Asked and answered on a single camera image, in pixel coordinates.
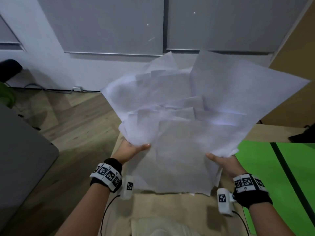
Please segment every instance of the finger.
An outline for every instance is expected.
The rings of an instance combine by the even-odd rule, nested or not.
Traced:
[[[148,150],[151,147],[151,144],[143,144],[137,147],[137,152]]]
[[[214,162],[216,162],[216,163],[218,163],[218,164],[220,164],[221,163],[221,157],[218,157],[218,156],[216,156],[216,155],[213,155],[212,153],[206,153],[206,157],[208,158],[208,159],[210,159],[211,161],[214,161]]]

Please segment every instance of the wooden floor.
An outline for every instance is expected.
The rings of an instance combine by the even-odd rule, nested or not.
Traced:
[[[51,141],[60,155],[4,235],[54,235],[89,188],[89,175],[110,157],[120,119],[98,93],[16,90],[14,110]]]

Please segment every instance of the black wrist strap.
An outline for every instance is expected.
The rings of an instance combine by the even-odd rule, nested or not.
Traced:
[[[235,190],[233,198],[249,209],[252,204],[269,202],[273,204],[262,181],[252,174],[243,174],[233,178]]]
[[[114,159],[108,158],[104,163],[98,164],[92,172],[90,186],[94,183],[99,183],[109,188],[112,193],[115,193],[122,185],[121,181],[122,164]]]

